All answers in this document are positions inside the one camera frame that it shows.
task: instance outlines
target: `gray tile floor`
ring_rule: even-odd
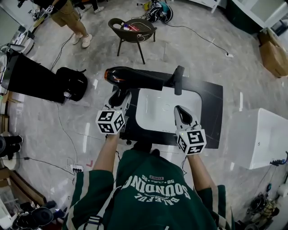
[[[53,71],[62,66],[72,69],[87,69],[89,85],[87,92],[79,102],[69,101],[64,105],[34,97],[25,97],[22,104],[10,104],[10,131],[24,137],[21,156],[30,156],[67,168],[76,159],[71,137],[77,151],[78,163],[85,170],[86,164],[95,161],[104,136],[96,126],[97,111],[101,109],[104,98],[112,90],[112,85],[104,81],[104,71],[113,66],[129,66],[151,71],[172,73],[177,65],[185,67],[185,76],[220,84],[224,87],[224,107],[220,147],[218,150],[206,149],[202,159],[217,184],[227,187],[235,219],[245,216],[251,199],[266,185],[272,182],[271,197],[275,195],[285,175],[284,167],[264,167],[247,170],[237,165],[231,168],[226,159],[227,133],[232,113],[239,110],[239,94],[244,94],[244,109],[265,108],[288,119],[288,80],[276,79],[262,65],[257,40],[251,35],[235,28],[220,10],[214,14],[210,9],[188,1],[169,2],[174,10],[171,25],[185,25],[196,30],[208,40],[213,40],[225,48],[234,58],[225,56],[225,52],[202,40],[185,28],[168,27],[161,22],[156,42],[149,39],[141,43],[146,65],[135,44],[123,43],[120,56],[117,57],[119,38],[108,27],[111,18],[129,20],[144,13],[137,2],[144,0],[109,0],[100,3],[104,11],[94,15],[92,9],[83,14],[82,21],[94,37],[88,49],[81,44],[73,46],[68,42],[62,56]],[[36,32],[35,45],[29,57],[41,65],[51,68],[61,44],[69,38],[71,31],[60,28],[52,20],[45,21]],[[156,146],[162,156],[180,165],[184,156],[173,146]],[[125,142],[118,146],[120,154],[129,149]],[[188,162],[185,178],[193,184]],[[22,161],[21,175],[48,199],[54,199],[59,206],[68,202],[72,193],[73,176],[52,166],[33,161]]]

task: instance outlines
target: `green jersey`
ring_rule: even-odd
[[[117,169],[119,189],[111,200],[111,172],[79,172],[76,177],[64,230],[85,229],[95,220],[107,230],[234,229],[223,185],[196,193],[186,184],[182,170],[160,156],[125,151]],[[97,215],[107,199],[109,205],[100,218]]]

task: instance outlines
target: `khaki shorts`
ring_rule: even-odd
[[[63,27],[65,25],[74,26],[80,17],[74,9],[71,1],[67,0],[66,4],[60,9],[60,11],[52,14],[51,18],[54,22]]]

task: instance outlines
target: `chair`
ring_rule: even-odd
[[[125,31],[123,29],[124,23],[129,24],[129,25],[133,24],[136,27],[138,27],[140,31]],[[120,25],[121,28],[120,29],[115,28],[114,25],[116,24]],[[155,34],[156,34],[157,28],[154,27],[151,22],[141,19],[141,18],[131,19],[127,22],[124,22],[123,20],[118,19],[118,18],[112,18],[108,22],[108,25],[120,38],[117,56],[119,56],[122,42],[126,41],[126,42],[131,42],[131,43],[137,43],[141,57],[142,57],[143,64],[145,64],[142,50],[140,47],[140,42],[146,41],[153,34],[154,34],[154,42],[155,42]]]

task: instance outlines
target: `white sink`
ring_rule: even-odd
[[[175,133],[174,107],[184,106],[201,119],[202,99],[198,93],[182,90],[174,94],[174,88],[163,87],[162,91],[142,88],[139,91],[136,122],[143,129]]]

